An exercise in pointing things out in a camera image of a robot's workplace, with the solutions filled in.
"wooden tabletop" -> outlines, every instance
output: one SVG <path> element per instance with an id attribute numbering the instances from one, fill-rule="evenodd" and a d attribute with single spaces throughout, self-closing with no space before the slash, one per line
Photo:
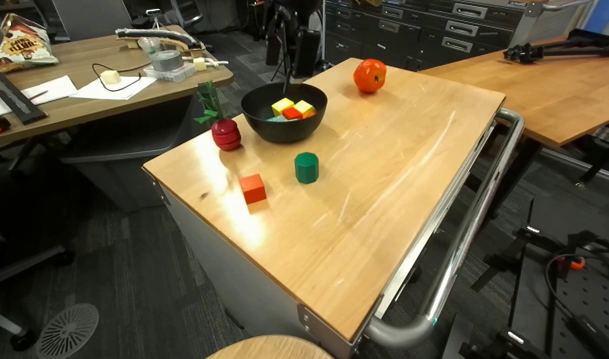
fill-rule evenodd
<path id="1" fill-rule="evenodd" d="M 307 81 L 329 104 L 291 145 L 238 122 L 243 147 L 208 132 L 145 169 L 300 303 L 350 339 L 504 100 L 502 93 L 389 68 L 374 95 L 355 88 L 360 60 Z M 300 184 L 294 159 L 319 157 Z M 267 200 L 245 204 L 238 178 L 259 173 Z"/>
<path id="2" fill-rule="evenodd" d="M 332 359 L 332 356 L 304 339 L 262 336 L 234 343 L 207 359 Z"/>
<path id="3" fill-rule="evenodd" d="M 498 51 L 422 73 L 505 93 L 504 106 L 524 116 L 524 134 L 549 147 L 609 123 L 609 57 L 544 57 L 521 64 Z"/>
<path id="4" fill-rule="evenodd" d="M 183 31 L 177 25 L 169 28 L 179 32 Z M 92 71 L 93 63 L 101 63 L 116 70 L 122 70 L 139 65 L 145 67 L 149 61 L 142 50 L 127 48 L 124 41 L 116 40 L 115 35 L 54 45 L 52 54 L 59 59 L 57 65 L 38 66 L 11 72 L 6 76 L 17 88 L 26 89 L 69 75 L 74 86 L 80 89 L 97 79 Z M 213 57 L 206 51 L 204 55 Z M 138 76 L 139 71 L 145 75 L 142 68 L 122 73 L 122 75 Z M 5 117 L 12 123 L 12 128 L 0 134 L 0 145 L 188 96 L 195 93 L 197 84 L 200 82 L 213 80 L 216 86 L 224 86 L 230 84 L 233 79 L 231 71 L 225 66 L 219 66 L 198 72 L 190 79 L 181 82 L 157 80 L 128 101 L 63 98 L 39 105 L 39 108 L 47 112 L 49 116 L 30 125 L 22 125 L 14 114 L 6 115 Z"/>

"yellow block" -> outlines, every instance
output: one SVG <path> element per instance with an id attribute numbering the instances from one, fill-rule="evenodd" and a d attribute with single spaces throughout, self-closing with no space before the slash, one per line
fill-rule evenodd
<path id="1" fill-rule="evenodd" d="M 273 110 L 273 114 L 275 116 L 280 116 L 280 115 L 282 115 L 282 111 L 288 109 L 289 107 L 293 107 L 293 106 L 294 106 L 294 102 L 292 100 L 289 100 L 288 98 L 283 98 L 282 100 L 271 105 L 271 109 Z"/>
<path id="2" fill-rule="evenodd" d="M 303 118 L 307 118 L 315 113 L 315 109 L 313 108 L 313 106 L 303 100 L 298 101 L 298 103 L 295 104 L 294 108 L 298 110 L 298 112 L 302 113 Z"/>

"red block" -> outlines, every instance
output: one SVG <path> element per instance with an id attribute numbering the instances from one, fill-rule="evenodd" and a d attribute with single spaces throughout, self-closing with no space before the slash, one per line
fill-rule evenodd
<path id="1" fill-rule="evenodd" d="M 302 113 L 300 113 L 300 111 L 296 110 L 293 107 L 284 109 L 282 111 L 282 116 L 284 116 L 287 120 L 302 120 L 303 118 Z"/>
<path id="2" fill-rule="evenodd" d="M 238 182 L 240 182 L 240 188 L 243 190 L 243 196 L 245 196 L 245 202 L 247 202 L 247 204 L 252 204 L 267 198 L 261 175 L 240 178 L 238 179 Z"/>

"paper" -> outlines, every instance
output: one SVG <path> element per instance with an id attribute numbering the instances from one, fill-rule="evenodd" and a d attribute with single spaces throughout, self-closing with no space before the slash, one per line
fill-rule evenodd
<path id="1" fill-rule="evenodd" d="M 99 100 L 129 100 L 132 96 L 143 91 L 146 87 L 151 85 L 156 79 L 153 77 L 141 77 L 139 80 L 136 76 L 121 76 L 121 81 L 118 84 L 106 85 L 108 89 L 120 89 L 126 85 L 136 83 L 127 86 L 127 88 L 121 91 L 107 91 L 100 79 L 93 80 L 90 84 L 83 86 L 77 93 L 70 95 L 70 97 L 76 98 L 96 98 Z"/>
<path id="2" fill-rule="evenodd" d="M 43 95 L 32 100 L 32 103 L 35 105 L 45 104 L 45 102 L 51 102 L 54 100 L 59 100 L 59 98 L 65 98 L 70 95 L 74 95 L 77 91 L 74 84 L 72 84 L 72 80 L 69 76 L 59 77 L 56 80 L 44 82 L 40 85 L 34 86 L 33 88 L 28 88 L 22 90 L 21 93 L 26 95 L 27 98 L 32 96 L 36 96 L 43 91 L 47 91 Z M 3 102 L 0 98 L 0 115 L 9 114 L 11 111 L 10 107 Z"/>

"red toy radish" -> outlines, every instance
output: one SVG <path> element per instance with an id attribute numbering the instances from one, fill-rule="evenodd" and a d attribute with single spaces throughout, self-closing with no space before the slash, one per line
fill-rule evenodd
<path id="1" fill-rule="evenodd" d="M 200 123 L 206 121 L 215 121 L 211 125 L 211 137 L 218 148 L 225 151 L 231 151 L 240 146 L 240 130 L 238 124 L 231 118 L 223 118 L 223 111 L 220 107 L 220 100 L 213 82 L 198 87 L 198 95 L 200 102 L 205 108 L 201 118 L 195 119 Z"/>

